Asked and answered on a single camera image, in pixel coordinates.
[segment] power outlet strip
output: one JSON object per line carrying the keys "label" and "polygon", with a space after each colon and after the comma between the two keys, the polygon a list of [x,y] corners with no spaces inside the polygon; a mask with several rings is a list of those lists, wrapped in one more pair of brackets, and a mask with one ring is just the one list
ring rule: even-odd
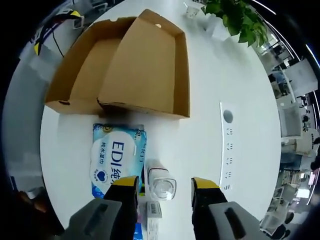
{"label": "power outlet strip", "polygon": [[222,161],[219,186],[226,196],[231,196],[237,169],[237,118],[236,108],[233,104],[220,102],[222,126]]}

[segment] white table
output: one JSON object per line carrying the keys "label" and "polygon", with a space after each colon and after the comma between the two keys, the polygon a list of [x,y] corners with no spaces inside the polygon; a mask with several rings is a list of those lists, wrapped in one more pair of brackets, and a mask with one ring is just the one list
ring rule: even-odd
{"label": "white table", "polygon": [[[132,112],[123,122],[144,124],[146,158],[159,158],[177,181],[175,198],[161,202],[160,239],[194,239],[191,178],[219,183],[223,156],[220,102],[234,112],[237,168],[229,201],[261,220],[275,190],[281,133],[276,99],[254,50],[234,39],[210,39],[196,20],[186,19],[183,0],[127,0],[98,21],[138,16],[151,9],[186,34],[191,117],[170,120]],[[41,125],[41,165],[52,206],[62,225],[88,203],[94,115],[59,115],[45,107]]]}

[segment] barcode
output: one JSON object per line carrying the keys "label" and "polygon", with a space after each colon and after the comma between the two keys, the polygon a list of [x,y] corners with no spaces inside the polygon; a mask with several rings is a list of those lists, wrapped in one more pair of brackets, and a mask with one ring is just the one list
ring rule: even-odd
{"label": "barcode", "polygon": [[157,211],[156,211],[156,205],[155,204],[151,204],[151,213],[152,214],[156,214],[157,213]]}

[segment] cable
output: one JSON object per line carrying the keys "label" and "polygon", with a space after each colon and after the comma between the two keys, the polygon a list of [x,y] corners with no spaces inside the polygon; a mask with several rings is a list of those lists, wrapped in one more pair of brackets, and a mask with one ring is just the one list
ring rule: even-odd
{"label": "cable", "polygon": [[61,56],[64,58],[65,56],[64,56],[64,54],[62,53],[62,51],[61,51],[61,49],[60,49],[60,47],[59,47],[59,45],[58,45],[58,43],[57,43],[56,37],[55,37],[55,30],[54,30],[52,27],[51,27],[51,29],[52,29],[52,37],[53,37],[53,40],[54,40],[54,42],[55,42],[55,45],[56,45],[56,47],[58,48]]}

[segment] office desk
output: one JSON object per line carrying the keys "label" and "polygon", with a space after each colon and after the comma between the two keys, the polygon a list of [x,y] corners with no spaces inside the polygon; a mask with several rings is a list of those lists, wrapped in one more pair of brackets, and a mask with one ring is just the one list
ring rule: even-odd
{"label": "office desk", "polygon": [[[237,37],[225,42],[208,37],[198,17],[185,18],[183,0],[127,0],[97,21],[138,16],[147,8],[185,32],[190,74],[190,118],[170,120],[132,112],[128,119],[120,119],[144,124],[146,158],[159,158],[177,181],[175,198],[161,202],[160,239],[195,238],[192,177],[216,183],[228,177],[222,172],[229,142],[223,135],[221,103],[233,111],[232,151],[237,166],[226,195],[261,220],[275,190],[281,155],[276,99],[263,65],[251,47],[237,43]],[[98,121],[102,119],[94,115],[59,115],[48,107],[43,111],[43,177],[65,228],[71,215],[93,198],[89,167],[92,127]]]}

